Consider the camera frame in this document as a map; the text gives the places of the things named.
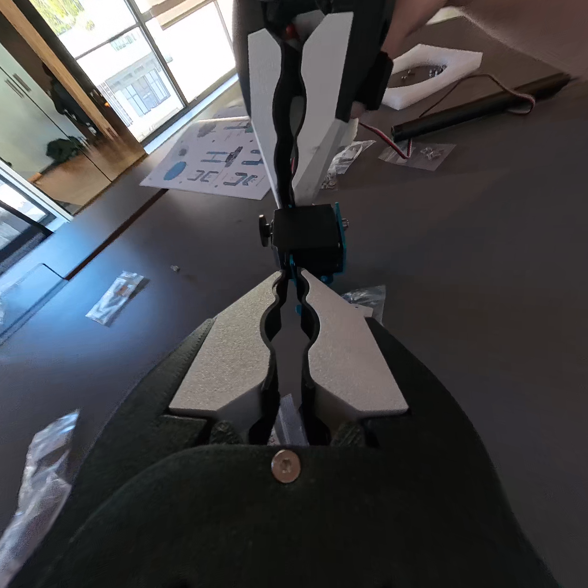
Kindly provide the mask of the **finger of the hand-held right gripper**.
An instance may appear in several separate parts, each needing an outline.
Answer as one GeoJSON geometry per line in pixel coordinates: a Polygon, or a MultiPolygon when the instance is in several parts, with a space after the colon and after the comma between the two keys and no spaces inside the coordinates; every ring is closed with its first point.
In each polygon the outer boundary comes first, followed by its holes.
{"type": "Polygon", "coordinates": [[[296,96],[296,49],[268,29],[247,37],[251,120],[279,208],[294,207],[295,137],[290,111],[296,96]]]}
{"type": "Polygon", "coordinates": [[[353,12],[323,17],[305,40],[300,74],[305,112],[296,136],[297,166],[292,179],[296,205],[311,205],[344,138],[348,122],[336,114],[353,12]]]}

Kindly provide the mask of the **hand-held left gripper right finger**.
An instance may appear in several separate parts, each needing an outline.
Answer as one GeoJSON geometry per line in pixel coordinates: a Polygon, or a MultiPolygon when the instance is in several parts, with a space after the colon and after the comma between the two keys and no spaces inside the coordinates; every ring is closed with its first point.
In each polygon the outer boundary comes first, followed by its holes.
{"type": "Polygon", "coordinates": [[[407,412],[394,376],[364,313],[306,269],[303,303],[318,333],[309,336],[308,371],[318,419],[367,419],[407,412]]]}

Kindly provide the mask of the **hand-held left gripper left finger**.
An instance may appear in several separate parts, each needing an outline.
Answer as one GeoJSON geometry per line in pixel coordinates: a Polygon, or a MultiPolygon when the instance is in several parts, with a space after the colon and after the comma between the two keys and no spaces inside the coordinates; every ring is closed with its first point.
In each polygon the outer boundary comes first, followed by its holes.
{"type": "Polygon", "coordinates": [[[274,272],[219,313],[169,404],[177,416],[261,419],[271,351],[262,318],[276,302],[274,272]]]}

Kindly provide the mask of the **white square foam frame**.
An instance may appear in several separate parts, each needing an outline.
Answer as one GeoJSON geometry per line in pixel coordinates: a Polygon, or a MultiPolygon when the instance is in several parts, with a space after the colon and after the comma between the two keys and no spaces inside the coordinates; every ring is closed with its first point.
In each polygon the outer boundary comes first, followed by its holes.
{"type": "Polygon", "coordinates": [[[396,111],[405,109],[474,73],[482,60],[482,52],[417,44],[394,60],[392,75],[420,66],[440,65],[444,69],[422,82],[387,88],[382,104],[396,111]]]}

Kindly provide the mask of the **black screwdriver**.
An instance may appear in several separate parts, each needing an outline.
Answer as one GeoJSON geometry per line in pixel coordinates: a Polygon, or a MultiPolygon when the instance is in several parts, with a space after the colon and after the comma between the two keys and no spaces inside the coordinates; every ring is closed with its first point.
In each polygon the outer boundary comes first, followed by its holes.
{"type": "Polygon", "coordinates": [[[403,142],[503,112],[526,115],[531,112],[538,101],[555,96],[572,80],[573,77],[567,73],[555,73],[518,86],[512,91],[502,89],[499,92],[444,110],[426,112],[411,121],[393,125],[391,138],[394,142],[403,142]]]}

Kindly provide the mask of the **dark brown desk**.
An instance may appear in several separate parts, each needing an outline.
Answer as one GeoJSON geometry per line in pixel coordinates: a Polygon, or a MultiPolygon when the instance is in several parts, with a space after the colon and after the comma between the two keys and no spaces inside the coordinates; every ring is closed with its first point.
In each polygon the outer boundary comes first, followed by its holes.
{"type": "Polygon", "coordinates": [[[4,278],[55,287],[1,344],[1,530],[33,434],[80,410],[70,499],[11,587],[587,587],[587,84],[433,138],[437,172],[374,150],[332,195],[335,288],[386,284],[366,321],[408,414],[294,448],[291,483],[164,403],[275,270],[271,195],[139,187],[155,153],[4,278]],[[88,318],[123,272],[143,285],[88,318]]]}

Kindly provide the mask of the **clear bag of screws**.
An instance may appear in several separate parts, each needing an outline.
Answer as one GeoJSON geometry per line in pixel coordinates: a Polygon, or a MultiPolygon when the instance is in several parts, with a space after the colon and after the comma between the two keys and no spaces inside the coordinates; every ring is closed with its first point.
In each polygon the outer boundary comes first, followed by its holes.
{"type": "Polygon", "coordinates": [[[345,146],[342,151],[334,156],[319,189],[337,189],[338,178],[344,175],[359,155],[370,148],[371,145],[374,145],[375,142],[372,139],[367,141],[353,141],[348,146],[345,146]]]}

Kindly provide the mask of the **white printed instruction manual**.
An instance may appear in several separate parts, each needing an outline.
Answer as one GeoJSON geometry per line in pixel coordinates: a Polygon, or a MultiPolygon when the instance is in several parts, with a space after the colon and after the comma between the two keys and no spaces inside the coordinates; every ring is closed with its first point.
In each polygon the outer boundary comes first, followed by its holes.
{"type": "Polygon", "coordinates": [[[270,191],[247,116],[192,122],[141,186],[253,201],[270,191]]]}

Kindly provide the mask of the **large glass window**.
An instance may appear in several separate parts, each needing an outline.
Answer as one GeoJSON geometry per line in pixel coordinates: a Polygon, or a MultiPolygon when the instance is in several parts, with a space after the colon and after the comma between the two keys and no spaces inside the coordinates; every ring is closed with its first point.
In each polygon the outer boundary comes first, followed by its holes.
{"type": "Polygon", "coordinates": [[[235,74],[234,1],[30,1],[141,143],[235,74]]]}

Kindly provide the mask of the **wooden cabinet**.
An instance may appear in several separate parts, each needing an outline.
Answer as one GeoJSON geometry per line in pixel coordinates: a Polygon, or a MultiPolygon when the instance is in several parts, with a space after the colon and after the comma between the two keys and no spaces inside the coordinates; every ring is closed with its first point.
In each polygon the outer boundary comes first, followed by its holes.
{"type": "Polygon", "coordinates": [[[72,215],[145,155],[58,40],[81,15],[77,1],[1,1],[1,160],[72,215]]]}

